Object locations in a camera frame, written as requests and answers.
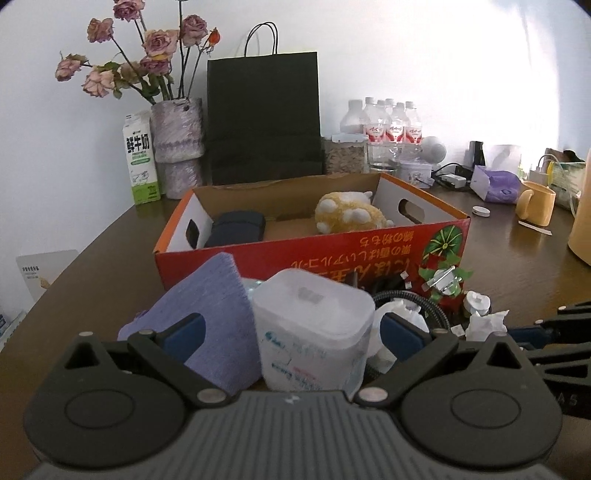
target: white plastic container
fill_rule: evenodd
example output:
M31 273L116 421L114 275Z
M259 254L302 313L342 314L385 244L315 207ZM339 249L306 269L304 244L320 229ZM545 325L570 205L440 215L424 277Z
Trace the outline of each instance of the white plastic container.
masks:
M252 296L262 373L271 390L342 390L363 380L374 301L357 288L290 268Z

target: purple sponge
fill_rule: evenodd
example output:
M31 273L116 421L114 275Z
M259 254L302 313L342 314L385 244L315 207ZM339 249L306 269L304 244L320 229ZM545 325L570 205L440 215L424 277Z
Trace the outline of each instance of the purple sponge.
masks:
M255 319L230 254L220 253L179 282L142 316L119 331L125 340L141 329L162 332L190 313L205 318L203 345L185 362L230 395L261 377Z

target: white round object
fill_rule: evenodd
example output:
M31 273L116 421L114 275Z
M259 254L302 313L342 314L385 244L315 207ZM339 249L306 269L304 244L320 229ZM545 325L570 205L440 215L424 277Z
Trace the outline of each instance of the white round object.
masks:
M431 165L441 163L447 155L447 148L437 137L423 138L421 141L421 149L421 160L430 163Z
M472 207L472 213L479 217L490 217L491 211L488 208L479 207L478 205Z

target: box handle hole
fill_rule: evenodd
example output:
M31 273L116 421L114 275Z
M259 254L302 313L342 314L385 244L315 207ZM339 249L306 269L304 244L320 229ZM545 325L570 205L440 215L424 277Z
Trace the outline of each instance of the box handle hole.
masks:
M412 223L419 225L425 221L425 210L418 205L409 202L407 199L402 199L398 204L398 211L400 214L408 218Z

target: crumpled tissue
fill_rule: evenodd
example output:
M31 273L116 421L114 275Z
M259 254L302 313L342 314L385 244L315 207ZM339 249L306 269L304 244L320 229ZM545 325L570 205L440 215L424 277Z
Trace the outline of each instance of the crumpled tissue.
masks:
M384 346L379 334L379 326L384 315L389 312L395 313L407 322L412 323L415 327L428 333L429 327L427 326L427 322L425 322L423 315L419 313L420 310L421 307L416 306L414 303L409 304L400 299L386 303L374 312L374 323L372 325L368 346L368 365L370 367L381 374L384 374L390 370L396 362L396 357Z
M470 317L470 325L466 329L468 342L484 342L493 332L507 332L503 324L509 310L505 312L491 313L481 317L478 312Z

